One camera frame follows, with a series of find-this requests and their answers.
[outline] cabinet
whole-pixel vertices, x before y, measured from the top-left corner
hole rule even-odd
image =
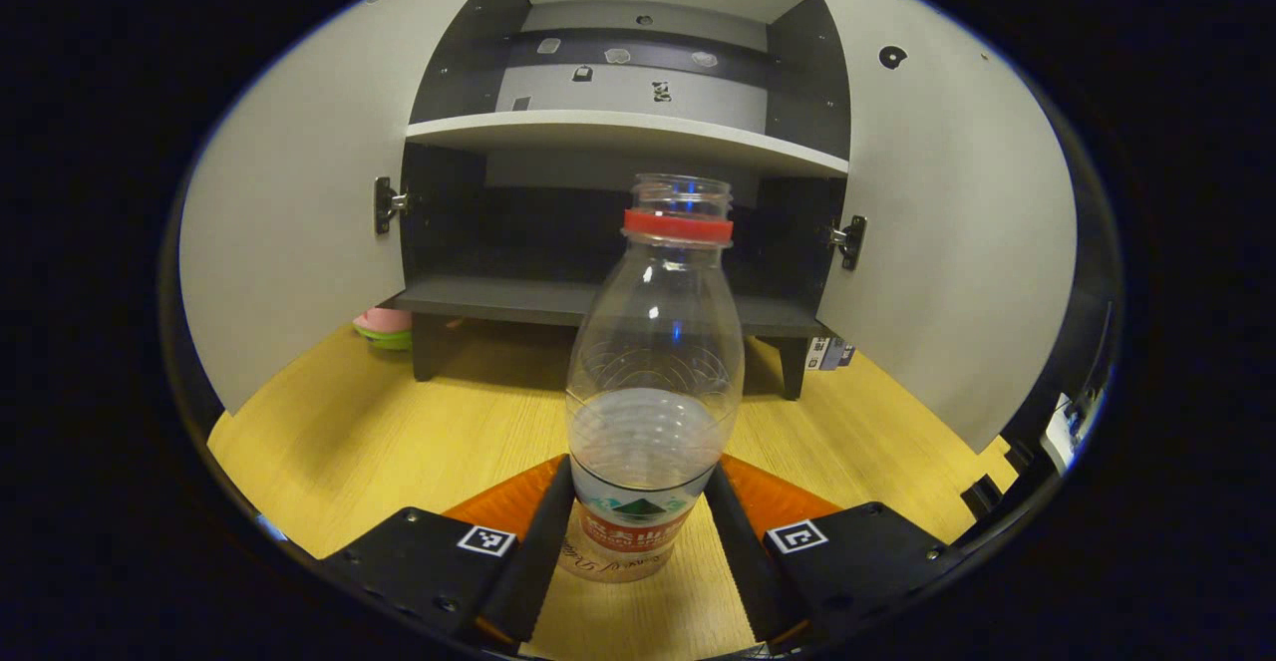
[[[371,305],[575,324],[635,171],[732,182],[746,333],[847,338],[976,450],[1058,334],[1058,139],[921,0],[369,0],[271,66],[193,171],[200,361],[234,412]],[[411,202],[383,235],[379,176]],[[869,228],[845,271],[827,240],[852,216]]]

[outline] screw hole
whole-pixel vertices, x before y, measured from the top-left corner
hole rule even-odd
[[[824,609],[831,611],[846,611],[855,605],[855,600],[847,593],[838,593],[824,600]]]

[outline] wooden floor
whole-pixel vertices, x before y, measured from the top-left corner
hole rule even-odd
[[[413,505],[443,510],[567,450],[570,328],[466,320],[429,383],[411,355],[370,348],[346,325],[287,366],[209,449],[245,496],[302,549],[327,556]],[[780,357],[748,338],[745,398],[729,453],[842,507],[883,501],[952,542],[974,523],[958,494],[1014,471],[998,438],[976,456],[865,356],[808,371],[781,398]],[[523,653],[551,658],[698,658],[754,646],[708,507],[698,503],[669,565],[628,584],[556,570]]]

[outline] black background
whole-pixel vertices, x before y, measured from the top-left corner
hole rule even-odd
[[[5,657],[440,656],[328,595],[236,517],[182,436],[160,355],[156,253],[203,137],[269,60],[353,1],[5,6],[19,272],[5,470],[26,532]],[[1100,149],[1137,246],[1132,329],[1108,419],[1046,513],[845,653],[1259,655],[1271,503],[1247,494],[1271,407],[1245,389],[1266,330],[1245,311],[1271,273],[1244,242],[1272,176],[1272,85],[1258,79],[1271,1],[930,1],[1021,61]]]

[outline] metal hinge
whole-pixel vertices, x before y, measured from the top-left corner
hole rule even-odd
[[[842,269],[854,271],[860,262],[860,249],[864,248],[864,232],[869,226],[866,217],[851,217],[851,225],[842,230],[829,230],[828,242],[842,251]]]
[[[388,176],[379,176],[373,185],[373,230],[385,235],[390,230],[390,217],[396,212],[407,214],[412,205],[412,195],[403,189],[402,194],[390,188]]]

